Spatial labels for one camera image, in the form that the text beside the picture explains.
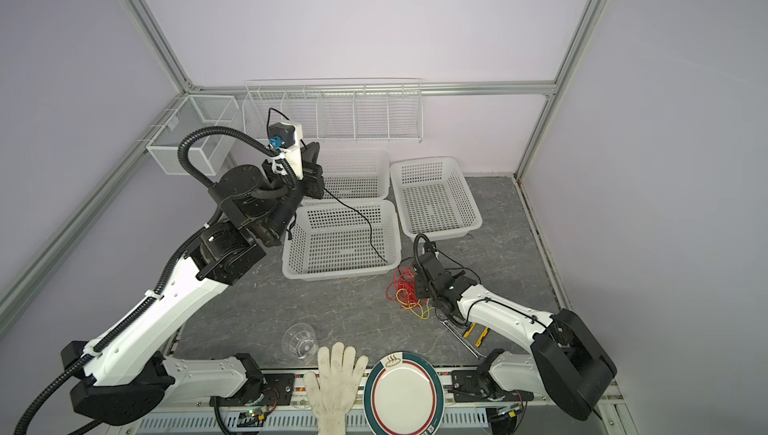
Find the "white plate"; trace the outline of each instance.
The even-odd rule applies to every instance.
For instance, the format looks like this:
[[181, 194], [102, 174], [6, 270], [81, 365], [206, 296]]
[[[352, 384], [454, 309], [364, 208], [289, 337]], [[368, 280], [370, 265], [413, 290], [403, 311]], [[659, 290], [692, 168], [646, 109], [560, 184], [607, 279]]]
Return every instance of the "white plate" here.
[[435, 369], [408, 352], [390, 353], [373, 367], [363, 402], [376, 435], [429, 435], [439, 427], [445, 404]]

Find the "clear plastic cup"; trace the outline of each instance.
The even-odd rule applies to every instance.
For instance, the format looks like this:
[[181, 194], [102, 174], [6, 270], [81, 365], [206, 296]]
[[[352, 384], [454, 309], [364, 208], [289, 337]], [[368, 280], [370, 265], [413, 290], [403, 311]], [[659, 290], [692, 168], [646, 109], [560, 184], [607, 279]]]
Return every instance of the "clear plastic cup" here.
[[311, 361], [317, 353], [315, 330], [307, 324], [293, 325], [283, 335], [283, 351], [298, 360]]

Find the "gray marble table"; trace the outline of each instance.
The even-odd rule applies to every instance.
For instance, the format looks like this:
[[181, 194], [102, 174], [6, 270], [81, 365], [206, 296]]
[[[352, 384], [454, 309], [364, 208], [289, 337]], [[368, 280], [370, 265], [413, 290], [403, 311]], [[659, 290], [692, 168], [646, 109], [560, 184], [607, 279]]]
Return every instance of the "gray marble table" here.
[[[513, 180], [468, 178], [467, 182], [483, 225], [463, 238], [439, 241], [438, 247], [476, 271], [494, 293], [528, 307], [557, 311]], [[402, 257], [411, 253], [412, 242], [402, 236]], [[174, 355], [206, 359], [246, 352], [262, 368], [297, 367], [299, 363], [283, 353], [281, 341], [288, 327], [303, 322], [315, 329], [320, 345], [337, 341], [353, 345], [369, 356], [371, 364], [393, 351], [417, 353], [436, 366], [477, 364], [436, 318], [419, 320], [385, 298], [392, 272], [305, 282], [285, 278], [281, 264], [280, 249], [268, 250], [250, 273], [189, 319]], [[472, 342], [480, 332], [475, 329]], [[488, 353], [495, 347], [524, 353], [494, 333], [488, 334], [480, 351]]]

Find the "glove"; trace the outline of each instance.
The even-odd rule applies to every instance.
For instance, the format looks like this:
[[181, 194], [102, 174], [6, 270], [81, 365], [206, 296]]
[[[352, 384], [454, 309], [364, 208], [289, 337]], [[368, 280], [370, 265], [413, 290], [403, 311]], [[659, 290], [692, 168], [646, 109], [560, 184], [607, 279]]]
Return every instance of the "glove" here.
[[333, 345], [330, 357], [328, 347], [321, 347], [317, 351], [320, 385], [314, 372], [304, 373], [306, 395], [317, 418], [318, 435], [346, 433], [346, 414], [355, 403], [357, 388], [368, 365], [368, 357], [363, 355], [355, 363], [355, 355], [355, 347], [345, 349], [341, 342]]

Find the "glove finger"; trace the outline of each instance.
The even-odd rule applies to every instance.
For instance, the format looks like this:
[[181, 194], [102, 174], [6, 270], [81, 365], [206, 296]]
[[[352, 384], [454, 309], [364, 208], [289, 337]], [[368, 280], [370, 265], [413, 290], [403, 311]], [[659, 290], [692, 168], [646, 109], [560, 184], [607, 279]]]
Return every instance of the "glove finger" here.
[[355, 355], [357, 351], [355, 347], [347, 347], [344, 349], [344, 360], [341, 363], [341, 370], [344, 373], [352, 374], [352, 370], [355, 368]]
[[304, 373], [304, 388], [306, 388], [306, 396], [310, 399], [310, 405], [316, 407], [320, 404], [320, 385], [317, 384], [315, 372]]
[[320, 347], [317, 350], [317, 372], [320, 374], [320, 383], [325, 384], [331, 373], [330, 352], [328, 347]]
[[331, 373], [341, 373], [341, 361], [344, 357], [344, 344], [337, 341], [331, 348]]
[[365, 355], [360, 356], [360, 358], [357, 359], [357, 363], [355, 363], [355, 370], [352, 371], [352, 379], [357, 382], [358, 385], [360, 385], [360, 380], [362, 379], [362, 375], [366, 371], [367, 366], [368, 357]]

